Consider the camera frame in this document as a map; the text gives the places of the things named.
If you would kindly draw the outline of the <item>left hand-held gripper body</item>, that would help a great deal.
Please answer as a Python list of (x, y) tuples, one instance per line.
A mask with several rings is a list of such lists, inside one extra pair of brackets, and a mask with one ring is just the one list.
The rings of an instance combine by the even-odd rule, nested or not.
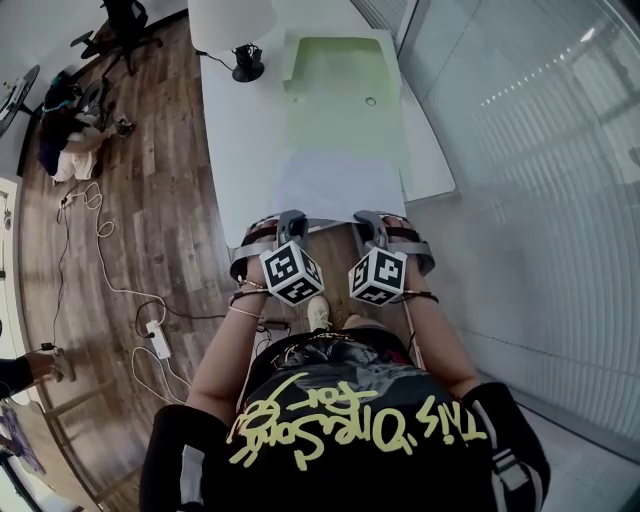
[[(258, 256), (266, 285), (245, 278), (247, 259)], [(298, 306), (324, 291), (322, 270), (310, 255), (294, 242), (278, 248), (276, 239), (255, 241), (235, 248), (231, 253), (230, 275), (241, 290), (270, 295), (288, 306)]]

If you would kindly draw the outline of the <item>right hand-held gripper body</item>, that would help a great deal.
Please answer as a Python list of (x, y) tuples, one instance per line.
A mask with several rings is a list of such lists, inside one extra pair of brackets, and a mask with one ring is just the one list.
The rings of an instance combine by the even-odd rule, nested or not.
[(426, 242), (393, 242), (387, 250), (373, 248), (349, 271), (350, 297), (383, 306), (422, 295), (423, 291), (405, 288), (408, 255), (417, 257), (423, 277), (435, 268), (434, 257)]

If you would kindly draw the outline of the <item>grey cloth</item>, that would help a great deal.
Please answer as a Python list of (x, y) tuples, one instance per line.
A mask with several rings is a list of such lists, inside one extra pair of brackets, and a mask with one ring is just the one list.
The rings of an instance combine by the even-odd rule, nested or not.
[(299, 210), (310, 220), (351, 222), (361, 210), (405, 215), (400, 174), (385, 159), (346, 151), (295, 150), (272, 187), (276, 213)]

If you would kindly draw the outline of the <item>light green mat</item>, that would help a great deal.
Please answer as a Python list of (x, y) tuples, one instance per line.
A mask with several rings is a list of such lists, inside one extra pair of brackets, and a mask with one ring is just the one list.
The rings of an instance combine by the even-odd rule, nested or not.
[(282, 54), (285, 151), (280, 179), (362, 184), (404, 201), (409, 152), (402, 79), (385, 30), (288, 29)]

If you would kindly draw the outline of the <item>person's left forearm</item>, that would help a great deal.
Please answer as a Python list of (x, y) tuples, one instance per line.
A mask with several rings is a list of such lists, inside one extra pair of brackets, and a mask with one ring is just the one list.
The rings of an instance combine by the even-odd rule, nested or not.
[[(266, 294), (243, 291), (231, 306), (261, 314), (267, 298)], [(259, 322), (260, 319), (228, 310), (196, 371), (188, 406), (232, 425)]]

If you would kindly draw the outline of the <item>person's right forearm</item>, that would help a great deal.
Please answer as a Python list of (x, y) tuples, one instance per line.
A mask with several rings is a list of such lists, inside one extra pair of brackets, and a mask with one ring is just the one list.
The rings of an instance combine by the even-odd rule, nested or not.
[(456, 399), (480, 385), (476, 368), (439, 305), (425, 296), (407, 300), (425, 369)]

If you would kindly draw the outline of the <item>person's right hand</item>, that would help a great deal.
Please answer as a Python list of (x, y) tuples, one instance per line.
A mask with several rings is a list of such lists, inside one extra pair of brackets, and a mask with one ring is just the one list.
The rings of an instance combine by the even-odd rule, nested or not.
[[(413, 226), (406, 220), (385, 216), (383, 222), (387, 227), (396, 227), (413, 230)], [(408, 255), (406, 260), (406, 277), (405, 288), (414, 291), (427, 291), (430, 292), (429, 286), (425, 278), (421, 275), (419, 270), (419, 260), (415, 255)]]

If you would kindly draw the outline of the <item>person's left hand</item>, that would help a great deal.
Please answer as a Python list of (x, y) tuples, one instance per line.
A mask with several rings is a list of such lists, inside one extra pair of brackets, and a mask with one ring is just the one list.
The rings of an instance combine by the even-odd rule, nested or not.
[[(272, 226), (276, 226), (278, 224), (277, 218), (270, 218), (266, 220), (259, 221), (251, 226), (247, 232), (245, 233), (246, 237), (251, 237), (254, 232), (261, 231), (267, 228), (271, 228)], [(276, 239), (275, 233), (269, 232), (260, 238), (256, 238), (255, 242), (257, 243), (266, 243), (273, 242)], [(264, 272), (261, 267), (261, 263), (258, 256), (251, 256), (247, 259), (247, 271), (245, 278), (247, 281), (251, 281), (260, 286), (266, 285), (266, 279), (264, 277)]]

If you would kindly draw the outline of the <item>person's left white shoe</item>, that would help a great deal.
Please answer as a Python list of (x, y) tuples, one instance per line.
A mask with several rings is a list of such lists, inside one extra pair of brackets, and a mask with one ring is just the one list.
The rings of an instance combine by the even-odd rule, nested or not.
[(311, 298), (307, 305), (309, 330), (311, 332), (328, 331), (331, 327), (329, 317), (330, 308), (327, 300), (321, 295)]

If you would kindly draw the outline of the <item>person's right leg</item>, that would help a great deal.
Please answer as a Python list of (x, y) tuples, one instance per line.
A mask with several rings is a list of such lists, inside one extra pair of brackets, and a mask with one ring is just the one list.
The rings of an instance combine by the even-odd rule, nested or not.
[(353, 330), (353, 329), (379, 329), (383, 331), (388, 331), (388, 328), (381, 323), (372, 320), (370, 318), (366, 318), (357, 314), (352, 314), (347, 318), (342, 326), (343, 330)]

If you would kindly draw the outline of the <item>white power strip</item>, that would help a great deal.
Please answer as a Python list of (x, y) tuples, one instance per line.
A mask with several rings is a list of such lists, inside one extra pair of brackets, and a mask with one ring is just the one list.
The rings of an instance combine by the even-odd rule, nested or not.
[(146, 324), (147, 338), (151, 341), (155, 355), (160, 360), (169, 359), (172, 355), (164, 331), (157, 320)]

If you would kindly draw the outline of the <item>white venetian blinds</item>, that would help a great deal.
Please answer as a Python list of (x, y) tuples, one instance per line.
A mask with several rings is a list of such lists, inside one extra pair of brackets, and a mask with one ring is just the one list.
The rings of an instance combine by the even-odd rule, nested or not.
[(640, 449), (640, 0), (426, 0), (401, 66), (455, 181), (412, 204), (480, 371)]

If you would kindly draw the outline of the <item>person's black printed t-shirt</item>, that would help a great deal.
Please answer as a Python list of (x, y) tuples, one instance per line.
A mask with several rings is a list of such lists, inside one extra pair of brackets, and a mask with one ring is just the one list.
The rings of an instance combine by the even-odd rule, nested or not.
[(300, 334), (254, 361), (231, 424), (156, 415), (140, 512), (541, 512), (550, 466), (508, 388), (453, 398), (380, 328)]

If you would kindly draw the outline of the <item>white table lamp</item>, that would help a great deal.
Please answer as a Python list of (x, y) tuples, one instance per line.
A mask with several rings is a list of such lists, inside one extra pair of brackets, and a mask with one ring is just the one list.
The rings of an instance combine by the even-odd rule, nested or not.
[(262, 50), (255, 42), (277, 21), (272, 0), (187, 0), (196, 54), (222, 63), (236, 82), (262, 76)]

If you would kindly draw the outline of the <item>black office chair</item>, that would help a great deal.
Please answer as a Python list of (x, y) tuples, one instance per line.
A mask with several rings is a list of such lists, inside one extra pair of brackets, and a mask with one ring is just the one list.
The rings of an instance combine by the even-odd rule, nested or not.
[(107, 83), (108, 74), (121, 60), (126, 63), (128, 74), (134, 75), (131, 57), (136, 49), (152, 44), (161, 48), (164, 43), (160, 38), (147, 34), (148, 15), (146, 8), (139, 0), (103, 0), (101, 8), (106, 9), (108, 26), (113, 37), (95, 41), (94, 32), (89, 31), (74, 39), (70, 46), (84, 44), (86, 49), (81, 55), (83, 59), (96, 55), (106, 57), (114, 54), (114, 59), (101, 75), (102, 81)]

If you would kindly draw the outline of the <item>wooden table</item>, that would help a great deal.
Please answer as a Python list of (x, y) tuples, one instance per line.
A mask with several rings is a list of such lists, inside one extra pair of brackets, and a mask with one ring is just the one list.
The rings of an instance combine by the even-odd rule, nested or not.
[(33, 400), (2, 404), (15, 410), (46, 474), (35, 474), (17, 457), (19, 467), (69, 502), (72, 512), (139, 512), (151, 416), (138, 411), (116, 381), (53, 408)]

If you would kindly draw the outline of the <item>purple cloth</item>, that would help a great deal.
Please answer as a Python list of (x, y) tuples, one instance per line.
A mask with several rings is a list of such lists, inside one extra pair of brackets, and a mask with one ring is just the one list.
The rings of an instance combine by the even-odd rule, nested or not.
[(22, 458), (37, 475), (45, 475), (46, 470), (37, 459), (14, 409), (4, 404), (0, 406), (0, 426), (7, 431), (9, 439), (17, 446), (17, 457)]

